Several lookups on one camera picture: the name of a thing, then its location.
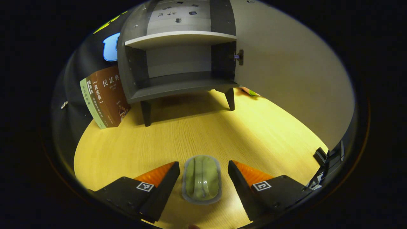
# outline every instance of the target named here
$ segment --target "cabinet leg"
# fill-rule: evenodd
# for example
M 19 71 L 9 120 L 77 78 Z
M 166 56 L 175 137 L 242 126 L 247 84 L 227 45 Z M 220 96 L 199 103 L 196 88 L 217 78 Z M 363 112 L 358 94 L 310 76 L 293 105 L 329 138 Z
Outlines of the cabinet leg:
M 226 100 L 229 104 L 229 109 L 234 110 L 234 91 L 233 88 L 230 88 L 225 92 Z
M 147 101 L 140 101 L 141 104 L 141 111 L 143 113 L 144 125 L 150 126 L 151 125 L 151 104 Z

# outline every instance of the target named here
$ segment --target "cabinet shelf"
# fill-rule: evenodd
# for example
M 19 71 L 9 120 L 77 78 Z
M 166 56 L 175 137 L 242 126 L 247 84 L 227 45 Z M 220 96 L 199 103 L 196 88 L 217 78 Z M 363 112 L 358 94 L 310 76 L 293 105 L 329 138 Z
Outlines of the cabinet shelf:
M 138 82 L 139 89 L 128 99 L 129 103 L 155 99 L 167 95 L 211 90 L 224 87 L 238 87 L 234 81 L 214 72 L 193 72 L 165 75 Z
M 156 33 L 125 42 L 126 46 L 151 50 L 167 46 L 216 45 L 236 41 L 236 36 L 208 31 L 175 31 Z

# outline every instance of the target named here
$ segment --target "white shelf panel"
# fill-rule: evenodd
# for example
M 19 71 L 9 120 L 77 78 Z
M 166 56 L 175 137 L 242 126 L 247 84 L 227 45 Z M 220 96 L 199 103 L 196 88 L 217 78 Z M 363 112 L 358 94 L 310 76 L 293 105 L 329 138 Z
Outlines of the white shelf panel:
M 215 45 L 236 41 L 236 36 L 208 31 L 175 31 L 156 33 L 125 42 L 126 46 L 151 50 L 166 46 Z

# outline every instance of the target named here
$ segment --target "cabinet door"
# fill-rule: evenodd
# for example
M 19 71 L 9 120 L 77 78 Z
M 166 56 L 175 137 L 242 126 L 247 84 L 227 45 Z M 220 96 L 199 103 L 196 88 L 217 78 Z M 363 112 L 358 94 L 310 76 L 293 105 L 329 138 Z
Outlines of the cabinet door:
M 330 47 L 313 31 L 260 1 L 230 0 L 235 23 L 235 82 L 286 110 L 332 150 L 354 112 L 347 72 Z

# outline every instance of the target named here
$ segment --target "wooden table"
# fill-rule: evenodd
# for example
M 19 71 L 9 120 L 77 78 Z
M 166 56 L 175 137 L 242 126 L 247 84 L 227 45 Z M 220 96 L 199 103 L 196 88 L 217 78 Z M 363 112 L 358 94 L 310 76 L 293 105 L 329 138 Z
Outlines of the wooden table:
M 272 176 L 288 175 L 307 184 L 319 165 L 318 147 L 328 148 L 306 126 L 263 97 L 235 88 L 235 111 L 223 93 L 203 91 L 155 99 L 151 126 L 142 121 L 140 103 L 117 128 L 100 130 L 92 121 L 76 150 L 78 180 L 94 191 L 119 177 L 134 178 L 163 164 L 179 161 L 181 174 L 161 218 L 161 228 L 238 228 L 250 223 L 228 175 L 228 161 L 237 160 Z M 185 161 L 206 154 L 221 164 L 222 198 L 200 206 L 181 196 Z

